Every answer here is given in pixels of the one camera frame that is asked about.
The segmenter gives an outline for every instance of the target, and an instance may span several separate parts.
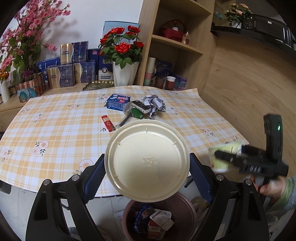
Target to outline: red lighter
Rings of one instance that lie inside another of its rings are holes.
[[[110,119],[108,118],[107,115],[103,115],[102,120],[103,120],[103,122],[104,122],[104,124],[107,127],[109,132],[112,132],[112,131],[116,130],[116,128],[114,127],[114,125],[112,124],[112,122],[110,121]]]

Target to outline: white vase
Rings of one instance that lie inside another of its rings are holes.
[[[231,26],[233,28],[242,28],[242,23],[237,21],[232,21]]]
[[[0,85],[0,92],[1,92],[1,95],[2,95],[3,102],[5,103],[5,102],[9,101],[10,95],[9,95],[9,90],[8,90],[8,87],[7,87],[6,80],[3,81],[3,83]]]
[[[115,87],[133,85],[139,67],[139,62],[126,64],[123,69],[120,68],[119,64],[115,65],[115,62],[112,62],[112,66]]]

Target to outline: red rose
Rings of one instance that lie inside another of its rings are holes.
[[[138,48],[142,48],[144,44],[142,42],[134,41],[134,45],[136,45]]]
[[[111,29],[111,34],[122,34],[124,32],[125,28],[113,28]]]
[[[133,32],[133,33],[136,33],[136,34],[141,32],[141,30],[139,28],[133,27],[132,25],[128,26],[128,30]]]
[[[104,37],[104,38],[101,39],[100,43],[103,44],[103,43],[105,43],[107,40],[108,40],[108,38]]]
[[[107,38],[109,34],[112,34],[111,31],[109,31],[108,33],[106,33],[103,38]]]
[[[126,53],[131,48],[131,44],[121,43],[119,45],[115,45],[115,50],[119,53]]]
[[[135,33],[133,32],[126,32],[126,34],[130,34],[130,35],[136,35]]]

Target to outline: human hand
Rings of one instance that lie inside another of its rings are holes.
[[[269,184],[261,187],[255,184],[253,176],[250,177],[250,180],[254,183],[258,193],[264,196],[270,196],[273,202],[276,202],[282,196],[286,188],[286,179],[281,176],[277,180],[272,180]]]

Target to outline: yellow plaid tablecloth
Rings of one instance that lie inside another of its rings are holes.
[[[179,131],[203,164],[209,165],[210,146],[227,141],[248,143],[199,97],[197,89],[126,86],[56,94],[30,99],[9,125],[0,141],[0,180],[37,192],[44,179],[65,181],[93,165],[105,153],[112,135],[101,116],[108,115],[114,125],[124,116],[104,107],[112,93],[130,95],[131,101],[158,95],[166,112],[159,111],[156,120]],[[105,176],[96,197],[117,194]]]

